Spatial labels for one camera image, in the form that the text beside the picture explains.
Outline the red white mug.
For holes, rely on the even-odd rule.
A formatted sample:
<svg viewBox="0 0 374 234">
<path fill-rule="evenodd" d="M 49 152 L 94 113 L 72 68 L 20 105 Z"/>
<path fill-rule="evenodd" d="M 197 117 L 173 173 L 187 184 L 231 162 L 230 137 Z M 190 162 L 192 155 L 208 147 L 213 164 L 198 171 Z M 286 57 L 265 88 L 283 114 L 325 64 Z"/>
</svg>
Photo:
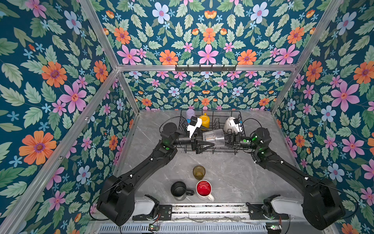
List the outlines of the red white mug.
<svg viewBox="0 0 374 234">
<path fill-rule="evenodd" d="M 201 180 L 197 182 L 195 189 L 196 189 L 197 196 L 200 199 L 203 199 L 203 200 L 207 199 L 211 202 L 215 200 L 215 198 L 212 195 L 212 185 L 210 184 L 209 181 Z"/>
</svg>

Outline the lilac plastic cup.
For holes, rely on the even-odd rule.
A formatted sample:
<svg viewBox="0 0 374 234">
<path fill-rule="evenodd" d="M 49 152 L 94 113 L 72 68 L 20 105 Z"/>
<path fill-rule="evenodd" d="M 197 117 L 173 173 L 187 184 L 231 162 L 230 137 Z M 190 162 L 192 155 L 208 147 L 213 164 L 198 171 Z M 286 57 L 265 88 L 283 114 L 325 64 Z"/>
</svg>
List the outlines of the lilac plastic cup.
<svg viewBox="0 0 374 234">
<path fill-rule="evenodd" d="M 186 119 L 190 120 L 192 117 L 195 117 L 195 111 L 193 109 L 188 109 L 186 111 Z"/>
</svg>

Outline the cream white mug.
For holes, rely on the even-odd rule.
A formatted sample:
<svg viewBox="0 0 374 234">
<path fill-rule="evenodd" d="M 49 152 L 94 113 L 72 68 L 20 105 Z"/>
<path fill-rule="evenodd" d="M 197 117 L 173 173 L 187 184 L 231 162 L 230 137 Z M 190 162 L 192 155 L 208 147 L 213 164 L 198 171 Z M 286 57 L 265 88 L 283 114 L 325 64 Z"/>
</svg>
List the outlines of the cream white mug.
<svg viewBox="0 0 374 234">
<path fill-rule="evenodd" d="M 238 120 L 234 117 L 229 117 L 226 121 L 225 121 L 225 125 L 224 125 L 224 132 L 225 133 L 229 133 L 229 132 L 232 132 L 232 133 L 238 133 L 238 124 L 237 124 Z"/>
</svg>

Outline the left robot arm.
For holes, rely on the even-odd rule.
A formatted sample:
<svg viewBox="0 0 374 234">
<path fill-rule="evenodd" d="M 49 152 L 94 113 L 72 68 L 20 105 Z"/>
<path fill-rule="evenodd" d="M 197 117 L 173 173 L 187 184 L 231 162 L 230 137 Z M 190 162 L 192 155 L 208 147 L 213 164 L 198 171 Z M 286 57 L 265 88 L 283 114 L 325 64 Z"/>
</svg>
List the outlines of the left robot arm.
<svg viewBox="0 0 374 234">
<path fill-rule="evenodd" d="M 136 197 L 139 187 L 155 172 L 173 160 L 178 145 L 191 145 L 197 153 L 214 147 L 214 143 L 191 139 L 188 133 L 169 122 L 160 134 L 161 139 L 151 154 L 139 165 L 118 177 L 110 176 L 101 189 L 97 210 L 117 226 L 134 216 L 153 220 L 159 215 L 160 203 L 151 195 Z"/>
</svg>

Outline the yellow mug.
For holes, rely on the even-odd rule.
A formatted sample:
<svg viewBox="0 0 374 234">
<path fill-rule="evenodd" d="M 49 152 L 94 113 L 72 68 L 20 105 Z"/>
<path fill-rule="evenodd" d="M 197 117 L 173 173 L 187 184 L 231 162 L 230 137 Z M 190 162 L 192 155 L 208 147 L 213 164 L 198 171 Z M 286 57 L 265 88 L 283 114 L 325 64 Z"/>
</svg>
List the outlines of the yellow mug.
<svg viewBox="0 0 374 234">
<path fill-rule="evenodd" d="M 199 117 L 202 121 L 202 127 L 209 129 L 210 128 L 210 117 L 207 115 L 207 113 L 202 114 Z"/>
</svg>

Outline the clear drinking glass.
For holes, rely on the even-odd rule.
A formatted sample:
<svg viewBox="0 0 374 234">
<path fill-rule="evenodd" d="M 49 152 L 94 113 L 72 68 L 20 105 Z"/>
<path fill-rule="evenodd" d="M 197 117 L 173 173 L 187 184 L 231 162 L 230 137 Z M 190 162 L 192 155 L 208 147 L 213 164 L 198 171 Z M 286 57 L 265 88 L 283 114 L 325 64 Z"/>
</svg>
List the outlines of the clear drinking glass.
<svg viewBox="0 0 374 234">
<path fill-rule="evenodd" d="M 223 129 L 204 132 L 203 141 L 213 143 L 215 147 L 225 147 L 225 134 Z"/>
</svg>

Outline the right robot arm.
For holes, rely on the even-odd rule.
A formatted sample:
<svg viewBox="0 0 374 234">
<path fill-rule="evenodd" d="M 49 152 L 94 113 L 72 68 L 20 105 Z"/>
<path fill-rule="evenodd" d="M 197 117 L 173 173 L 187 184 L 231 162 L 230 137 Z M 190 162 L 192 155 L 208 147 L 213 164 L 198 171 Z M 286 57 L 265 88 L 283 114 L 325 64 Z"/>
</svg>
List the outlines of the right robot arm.
<svg viewBox="0 0 374 234">
<path fill-rule="evenodd" d="M 250 149 L 251 157 L 257 165 L 282 178 L 303 196 L 302 200 L 274 197 L 270 200 L 274 212 L 304 218 L 317 230 L 324 230 L 343 218 L 346 211 L 334 183 L 297 169 L 269 148 L 271 141 L 269 130 L 263 127 L 250 136 L 240 133 L 225 135 L 228 148 Z"/>
</svg>

